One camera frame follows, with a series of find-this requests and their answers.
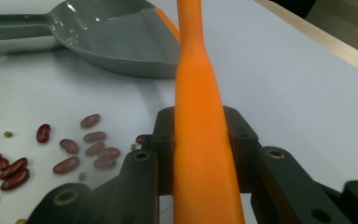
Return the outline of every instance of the gray dustpan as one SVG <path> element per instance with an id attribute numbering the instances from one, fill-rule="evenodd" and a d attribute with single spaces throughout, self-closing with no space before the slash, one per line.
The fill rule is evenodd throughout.
<path id="1" fill-rule="evenodd" d="M 47 14 L 0 15 L 0 40 L 43 35 L 108 71 L 175 77 L 179 40 L 144 0 L 68 0 Z"/>

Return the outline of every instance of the white surface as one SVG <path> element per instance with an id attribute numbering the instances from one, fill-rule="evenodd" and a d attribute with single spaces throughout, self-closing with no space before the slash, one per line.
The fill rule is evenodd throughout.
<path id="1" fill-rule="evenodd" d="M 150 2 L 177 24 L 175 1 Z M 43 13 L 58 3 L 0 0 L 0 13 Z M 263 146 L 285 148 L 316 181 L 341 190 L 358 179 L 358 70 L 254 1 L 204 1 L 203 15 L 224 105 L 241 112 Z M 174 105 L 173 80 L 111 74 L 55 47 L 52 37 L 0 42 L 0 152 L 10 161 L 28 157 L 31 170 L 25 185 L 0 191 L 0 223 L 27 218 L 49 190 L 76 182 L 81 171 L 91 187 L 117 175 L 135 136 L 152 133 L 158 111 Z M 106 144 L 122 149 L 117 168 L 97 172 L 81 153 L 77 171 L 54 175 L 54 164 L 68 157 L 62 138 L 88 146 L 78 123 L 92 113 L 102 115 L 92 130 L 106 131 Z M 43 123 L 52 134 L 41 146 L 34 136 Z M 246 218 L 255 223 L 246 198 Z M 171 205 L 164 197 L 161 223 L 171 223 Z"/>

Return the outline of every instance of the screw hole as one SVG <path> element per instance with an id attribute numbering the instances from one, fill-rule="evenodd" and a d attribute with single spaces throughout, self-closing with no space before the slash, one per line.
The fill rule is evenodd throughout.
<path id="1" fill-rule="evenodd" d="M 147 161 L 150 158 L 150 154 L 147 152 L 138 152 L 134 158 L 136 161 Z"/>
<path id="2" fill-rule="evenodd" d="M 53 202 L 58 206 L 63 206 L 74 202 L 78 196 L 79 192 L 76 189 L 64 189 L 56 194 Z"/>
<path id="3" fill-rule="evenodd" d="M 331 217 L 320 209 L 312 209 L 310 213 L 314 218 L 318 219 L 322 223 L 328 223 L 331 221 Z"/>
<path id="4" fill-rule="evenodd" d="M 283 159 L 284 158 L 283 152 L 281 152 L 281 151 L 279 151 L 277 149 L 268 150 L 267 155 L 269 155 L 270 157 L 272 157 L 274 159 Z"/>

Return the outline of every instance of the orange brush handle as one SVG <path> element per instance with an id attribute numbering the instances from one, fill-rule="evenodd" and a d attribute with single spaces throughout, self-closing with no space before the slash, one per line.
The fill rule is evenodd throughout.
<path id="1" fill-rule="evenodd" d="M 178 0 L 178 14 L 174 223 L 244 223 L 226 120 L 203 44 L 200 0 Z"/>

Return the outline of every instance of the orange handle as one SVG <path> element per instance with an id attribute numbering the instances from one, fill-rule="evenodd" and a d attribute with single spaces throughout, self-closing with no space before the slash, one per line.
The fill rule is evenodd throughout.
<path id="1" fill-rule="evenodd" d="M 174 223 L 244 223 L 226 120 L 203 44 L 200 0 L 178 0 L 178 14 Z"/>

